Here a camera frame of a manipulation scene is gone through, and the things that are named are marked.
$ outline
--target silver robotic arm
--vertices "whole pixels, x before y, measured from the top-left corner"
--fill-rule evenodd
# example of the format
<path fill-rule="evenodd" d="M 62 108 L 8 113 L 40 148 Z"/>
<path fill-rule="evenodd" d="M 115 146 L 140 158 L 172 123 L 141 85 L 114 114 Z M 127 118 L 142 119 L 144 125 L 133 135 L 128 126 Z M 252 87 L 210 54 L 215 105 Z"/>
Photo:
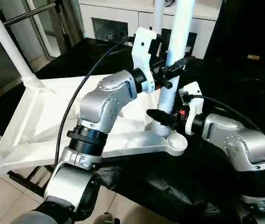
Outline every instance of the silver robotic arm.
<path fill-rule="evenodd" d="M 189 94 L 201 95 L 197 82 L 186 85 L 179 93 L 183 101 Z M 186 133 L 201 133 L 205 141 L 222 149 L 238 173 L 243 202 L 251 210 L 265 212 L 265 135 L 217 114 L 204 117 L 202 98 L 184 104 L 190 108 Z"/>

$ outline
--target white tube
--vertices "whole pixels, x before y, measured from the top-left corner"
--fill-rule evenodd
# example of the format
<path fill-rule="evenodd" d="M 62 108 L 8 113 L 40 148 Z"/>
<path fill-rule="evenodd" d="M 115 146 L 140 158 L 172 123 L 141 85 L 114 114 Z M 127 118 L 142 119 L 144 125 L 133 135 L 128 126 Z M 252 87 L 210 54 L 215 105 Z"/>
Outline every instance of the white tube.
<path fill-rule="evenodd" d="M 167 53 L 166 65 L 170 66 L 174 62 L 184 57 L 185 48 L 188 41 L 188 33 L 192 21 L 195 0 L 178 0 L 174 17 L 174 24 L 171 32 L 170 43 Z M 162 87 L 157 109 L 166 113 L 171 113 L 177 91 L 179 77 L 170 80 L 173 87 L 167 90 Z M 170 128 L 153 121 L 153 131 L 160 136 L 168 136 Z"/>
<path fill-rule="evenodd" d="M 0 42 L 3 45 L 5 51 L 9 55 L 11 61 L 15 65 L 16 69 L 21 75 L 21 79 L 25 86 L 36 86 L 41 87 L 42 84 L 37 79 L 35 74 L 33 74 L 30 68 L 27 66 L 25 60 L 21 56 L 14 42 L 12 41 L 10 35 L 8 34 L 6 28 L 0 20 Z"/>
<path fill-rule="evenodd" d="M 162 21 L 164 16 L 165 0 L 154 0 L 154 16 L 152 30 L 161 34 Z"/>

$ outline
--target metal rod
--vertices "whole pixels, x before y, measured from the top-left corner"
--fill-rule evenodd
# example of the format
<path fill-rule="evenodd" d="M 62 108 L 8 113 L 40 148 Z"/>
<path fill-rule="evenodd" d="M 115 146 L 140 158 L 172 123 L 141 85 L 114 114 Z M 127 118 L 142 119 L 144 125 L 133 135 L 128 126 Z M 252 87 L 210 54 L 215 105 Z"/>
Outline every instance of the metal rod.
<path fill-rule="evenodd" d="M 14 180 L 25 188 L 33 191 L 35 194 L 38 194 L 41 197 L 44 196 L 44 189 L 39 187 L 37 184 L 27 181 L 23 176 L 16 174 L 12 171 L 9 171 L 7 174 L 9 175 L 10 179 Z"/>
<path fill-rule="evenodd" d="M 27 176 L 26 180 L 27 181 L 30 181 L 34 176 L 35 174 L 37 173 L 37 171 L 40 169 L 40 167 L 35 167 L 33 169 L 33 171 L 29 174 L 29 176 Z"/>
<path fill-rule="evenodd" d="M 48 5 L 45 5 L 45 6 L 42 6 L 40 8 L 34 9 L 34 10 L 30 11 L 30 12 L 27 12 L 27 13 L 24 13 L 22 15 L 16 16 L 16 17 L 14 17 L 14 18 L 12 18 L 10 20 L 6 20 L 6 21 L 3 22 L 3 25 L 5 27 L 9 27 L 9 26 L 11 26 L 11 25 L 13 25 L 15 23 L 18 23 L 18 22 L 20 22 L 20 21 L 22 21 L 24 19 L 27 19 L 27 18 L 33 16 L 33 15 L 36 15 L 36 14 L 39 14 L 39 13 L 41 13 L 43 11 L 49 10 L 51 8 L 54 8 L 55 6 L 56 6 L 55 2 L 50 3 Z"/>
<path fill-rule="evenodd" d="M 13 40 L 11 39 L 11 36 L 7 32 L 1 20 L 0 20 L 0 42 L 3 48 L 5 49 L 5 51 L 7 52 L 7 54 L 9 55 L 11 61 L 15 65 L 16 69 L 20 73 L 24 85 L 26 87 L 27 86 L 41 87 L 42 86 L 41 82 L 26 64 L 24 58 L 20 54 L 19 50 L 17 49 L 16 45 L 14 44 Z"/>

